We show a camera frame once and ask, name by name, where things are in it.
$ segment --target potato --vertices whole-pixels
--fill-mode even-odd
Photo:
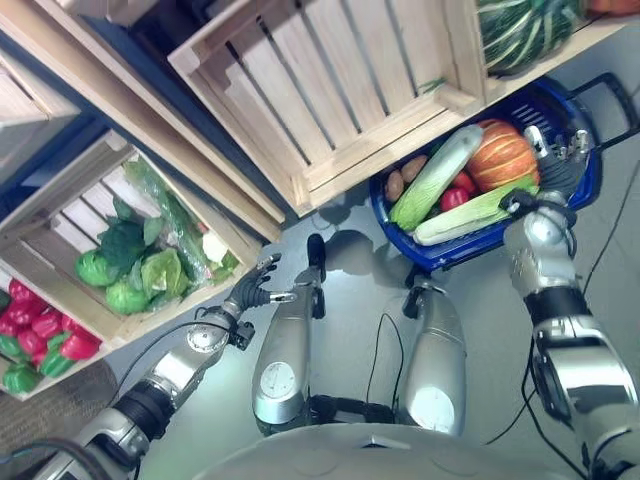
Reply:
[[[387,197],[387,200],[390,202],[396,202],[400,195],[404,192],[404,181],[402,180],[402,175],[398,170],[394,170],[389,174],[389,178],[387,178],[387,184],[384,187],[384,196]]]
[[[402,179],[404,183],[411,183],[418,176],[424,164],[427,163],[426,155],[418,155],[416,158],[409,160],[401,169]]]

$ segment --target green bell pepper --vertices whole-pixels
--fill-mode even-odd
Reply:
[[[0,353],[15,360],[27,360],[29,358],[29,355],[22,350],[18,339],[8,335],[0,335]]]
[[[28,363],[12,364],[2,377],[2,384],[9,393],[28,393],[40,382],[40,375]]]
[[[40,364],[40,373],[47,377],[56,378],[69,370],[74,363],[76,363],[75,360],[70,360],[60,355],[60,345],[57,345],[50,348],[47,356],[44,357]]]

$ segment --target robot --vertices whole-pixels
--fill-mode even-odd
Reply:
[[[579,289],[573,265],[575,214],[567,199],[579,175],[559,162],[530,127],[545,187],[537,196],[514,191],[502,206],[514,216],[504,243],[513,286],[532,321],[531,361],[536,391],[548,415],[575,433],[589,479],[640,478],[640,410],[631,376]],[[308,242],[309,266],[289,292],[261,288],[279,255],[260,262],[218,307],[205,309],[207,325],[193,326],[112,407],[74,439],[99,478],[125,479],[160,438],[171,416],[197,388],[228,344],[246,348],[251,307],[279,303],[256,364],[253,409],[267,438],[236,453],[198,479],[409,479],[560,480],[458,438],[464,424],[464,337],[446,292],[418,276],[404,305],[424,322],[411,360],[397,418],[392,423],[313,425],[309,394],[312,318],[324,316],[324,244]],[[37,480],[93,478],[77,459],[58,453]]]

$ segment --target orange pumpkin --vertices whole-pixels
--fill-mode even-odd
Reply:
[[[539,181],[538,164],[529,142],[502,120],[484,120],[482,144],[467,163],[467,170],[483,192],[527,174]]]
[[[589,0],[589,10],[594,13],[630,15],[640,13],[640,0]]]

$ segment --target blue basket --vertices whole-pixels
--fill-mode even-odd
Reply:
[[[580,93],[600,83],[611,89],[620,101],[629,121],[628,131],[605,143],[600,142],[589,111],[576,98]],[[584,177],[569,201],[569,205],[575,210],[592,203],[600,193],[602,151],[640,130],[640,121],[638,121],[637,112],[633,108],[633,102],[622,88],[619,80],[610,73],[601,75],[573,91],[566,90],[550,78],[542,77],[487,108],[464,125],[489,118],[505,120],[520,131],[530,125],[536,125],[540,128],[549,145],[555,145],[559,137],[563,139],[565,145],[568,145],[570,138],[578,129],[586,130],[589,133],[589,139],[594,144],[594,148],[589,152]],[[384,186],[389,173],[416,155],[431,152],[451,133],[453,132],[399,160],[372,177],[369,183],[371,204],[385,234],[398,250],[426,271],[451,267],[502,245],[504,229],[511,222],[510,219],[503,220],[454,240],[432,246],[417,244],[411,236],[404,233],[395,224],[390,223],[388,214],[391,204],[384,196]]]

